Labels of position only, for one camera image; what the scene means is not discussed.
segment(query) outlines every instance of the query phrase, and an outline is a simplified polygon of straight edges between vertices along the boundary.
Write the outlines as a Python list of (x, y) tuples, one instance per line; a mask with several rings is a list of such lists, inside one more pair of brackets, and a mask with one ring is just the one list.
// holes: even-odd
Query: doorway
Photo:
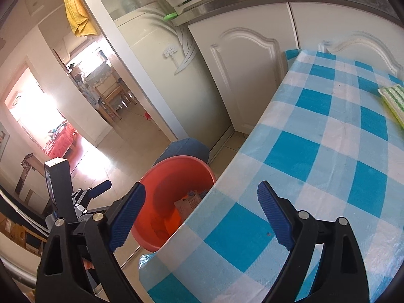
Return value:
[(137, 100), (102, 50), (107, 44), (103, 37), (86, 39), (68, 59), (54, 53), (81, 94), (114, 127), (122, 120), (123, 110), (136, 105)]
[(71, 172), (91, 144), (64, 118), (28, 66), (11, 88), (5, 104), (29, 138), (50, 158), (69, 160)]

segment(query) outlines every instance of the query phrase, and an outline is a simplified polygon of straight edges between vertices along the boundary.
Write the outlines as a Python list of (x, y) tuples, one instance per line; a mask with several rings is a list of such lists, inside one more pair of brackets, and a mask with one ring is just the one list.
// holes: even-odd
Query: cardboard box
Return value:
[(191, 215), (192, 211), (199, 205), (201, 201), (202, 198), (198, 194), (196, 194), (178, 200), (174, 203), (183, 222), (188, 216)]

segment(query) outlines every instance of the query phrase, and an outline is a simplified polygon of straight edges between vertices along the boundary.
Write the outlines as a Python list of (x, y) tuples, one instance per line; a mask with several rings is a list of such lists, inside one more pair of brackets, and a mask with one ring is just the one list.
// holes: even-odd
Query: picture frame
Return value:
[(18, 102), (20, 101), (22, 95), (23, 95), (23, 92), (22, 92), (22, 91), (17, 91), (17, 92), (14, 94), (14, 98), (11, 100), (9, 109), (13, 109), (13, 108), (15, 108), (15, 107), (17, 106), (17, 104), (18, 104)]

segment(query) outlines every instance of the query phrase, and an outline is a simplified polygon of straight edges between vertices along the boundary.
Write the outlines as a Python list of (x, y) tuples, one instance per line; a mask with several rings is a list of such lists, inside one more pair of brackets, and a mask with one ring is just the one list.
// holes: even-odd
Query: red bucket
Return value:
[(215, 182), (209, 166), (192, 156), (173, 156), (156, 164), (140, 180), (146, 188), (146, 202), (132, 236), (148, 251), (158, 251), (182, 224), (174, 203), (191, 191), (210, 190)]

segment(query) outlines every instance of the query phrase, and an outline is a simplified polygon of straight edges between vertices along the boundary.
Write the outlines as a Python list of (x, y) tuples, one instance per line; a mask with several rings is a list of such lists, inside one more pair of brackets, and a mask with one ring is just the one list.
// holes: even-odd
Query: green handle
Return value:
[(177, 16), (178, 16), (177, 12), (173, 12), (172, 14), (168, 14), (167, 16), (165, 16), (165, 17), (163, 18), (163, 20), (164, 20), (165, 22), (167, 22), (167, 21), (169, 21), (169, 20), (171, 20), (171, 19), (176, 18)]

